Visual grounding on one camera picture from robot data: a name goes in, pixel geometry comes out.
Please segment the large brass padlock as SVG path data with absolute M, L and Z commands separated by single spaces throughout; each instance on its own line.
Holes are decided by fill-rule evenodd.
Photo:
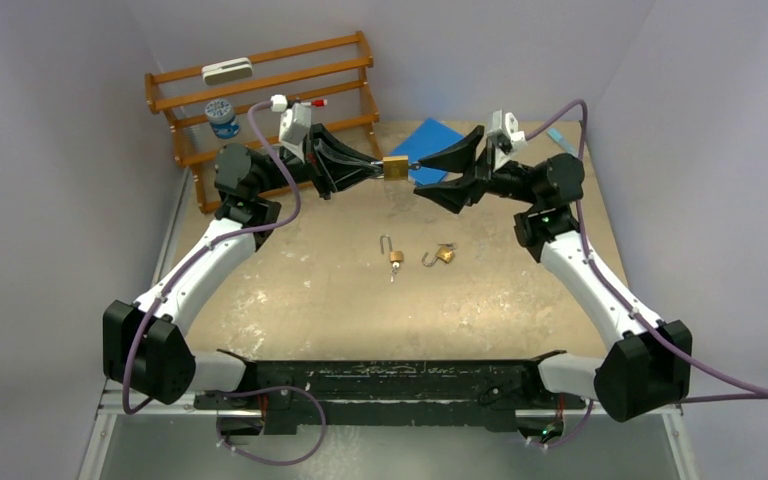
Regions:
M 380 177 L 386 181 L 407 180 L 412 171 L 421 167 L 417 162 L 411 162 L 407 155 L 386 156 L 381 161 Z

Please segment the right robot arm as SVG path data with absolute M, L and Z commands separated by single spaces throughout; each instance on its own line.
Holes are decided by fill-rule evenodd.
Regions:
M 455 179 L 417 186 L 416 195 L 451 213 L 484 195 L 529 204 L 514 216 L 518 244 L 572 294 L 607 348 L 604 358 L 556 353 L 524 376 L 521 392 L 536 407 L 559 394 L 598 402 L 614 420 L 677 404 L 690 387 L 693 338 L 680 320 L 663 321 L 605 265 L 573 213 L 584 196 L 583 162 L 560 153 L 528 166 L 510 155 L 524 140 L 521 132 L 486 136 L 477 127 L 454 145 L 419 160 L 455 174 Z

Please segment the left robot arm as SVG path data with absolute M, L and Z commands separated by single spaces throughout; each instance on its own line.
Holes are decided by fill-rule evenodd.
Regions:
M 295 146 L 225 145 L 215 167 L 221 202 L 197 244 L 150 290 L 132 302 L 112 302 L 103 314 L 103 371 L 121 383 L 128 414 L 145 406 L 133 404 L 134 392 L 170 405 L 190 391 L 219 391 L 232 408 L 252 405 L 258 382 L 245 373 L 246 360 L 227 351 L 197 353 L 186 335 L 229 275 L 284 225 L 280 203 L 263 192 L 311 182 L 329 198 L 382 173 L 381 161 L 341 143 L 322 124 Z

